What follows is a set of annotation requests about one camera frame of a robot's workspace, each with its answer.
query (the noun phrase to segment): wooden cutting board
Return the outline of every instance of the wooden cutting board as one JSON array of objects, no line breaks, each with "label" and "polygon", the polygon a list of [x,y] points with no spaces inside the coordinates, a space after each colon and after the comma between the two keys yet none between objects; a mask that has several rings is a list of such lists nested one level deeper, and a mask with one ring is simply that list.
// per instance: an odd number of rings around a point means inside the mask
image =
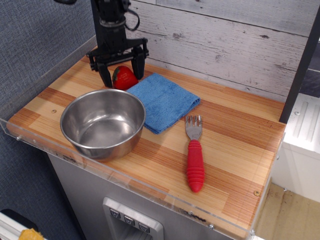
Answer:
[{"label": "wooden cutting board", "polygon": [[[60,130],[60,117],[75,98],[104,89],[84,57],[16,113],[7,124],[14,136],[236,239],[251,230],[284,134],[284,104],[164,68],[145,66],[201,98],[205,183],[199,193],[187,184],[189,138],[185,121],[159,135],[146,128],[136,148],[121,159],[96,162],[77,154]],[[109,67],[113,73],[115,66]]]}]

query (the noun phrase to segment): metal bowl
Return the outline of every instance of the metal bowl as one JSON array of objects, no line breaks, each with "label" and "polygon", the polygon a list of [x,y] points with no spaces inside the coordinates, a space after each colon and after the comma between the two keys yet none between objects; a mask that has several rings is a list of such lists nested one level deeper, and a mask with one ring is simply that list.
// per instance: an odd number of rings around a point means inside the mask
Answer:
[{"label": "metal bowl", "polygon": [[60,127],[81,154],[105,161],[133,150],[145,120],[146,109],[136,96],[122,90],[103,89],[72,101],[62,113]]}]

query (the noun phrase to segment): folded washcloth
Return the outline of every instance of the folded washcloth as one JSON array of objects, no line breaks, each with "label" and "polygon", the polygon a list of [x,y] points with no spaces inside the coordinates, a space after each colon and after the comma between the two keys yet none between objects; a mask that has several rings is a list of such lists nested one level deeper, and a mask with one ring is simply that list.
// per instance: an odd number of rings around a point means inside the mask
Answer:
[{"label": "folded washcloth", "polygon": [[154,134],[171,127],[200,103],[198,96],[157,73],[146,77],[127,92],[144,104],[144,126]]}]

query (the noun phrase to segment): dispenser buttons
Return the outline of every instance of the dispenser buttons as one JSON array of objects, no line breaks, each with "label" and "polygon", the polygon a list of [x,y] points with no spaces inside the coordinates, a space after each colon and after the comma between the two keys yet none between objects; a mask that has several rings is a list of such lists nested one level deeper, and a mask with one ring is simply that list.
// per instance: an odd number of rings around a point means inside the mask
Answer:
[{"label": "dispenser buttons", "polygon": [[120,218],[120,213],[117,212],[116,210],[113,210],[112,208],[110,208],[110,213],[112,216],[114,216],[116,219]]},{"label": "dispenser buttons", "polygon": [[139,222],[139,229],[147,234],[150,233],[150,228],[144,224],[142,224],[141,222]]},{"label": "dispenser buttons", "polygon": [[135,225],[135,220],[133,220],[132,218],[128,217],[128,216],[124,216],[124,221],[131,225],[131,226],[134,226]]}]

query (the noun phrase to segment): child's fork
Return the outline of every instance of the child's fork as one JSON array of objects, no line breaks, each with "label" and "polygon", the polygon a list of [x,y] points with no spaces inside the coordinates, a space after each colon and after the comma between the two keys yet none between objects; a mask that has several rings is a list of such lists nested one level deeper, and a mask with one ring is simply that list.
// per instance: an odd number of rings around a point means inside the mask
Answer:
[{"label": "child's fork", "polygon": [[194,118],[193,116],[186,116],[185,131],[191,140],[188,145],[186,175],[189,187],[193,192],[197,193],[201,190],[205,182],[205,169],[202,156],[202,147],[200,142],[198,141],[202,133],[201,116],[199,115],[198,123],[197,116],[194,116]]}]

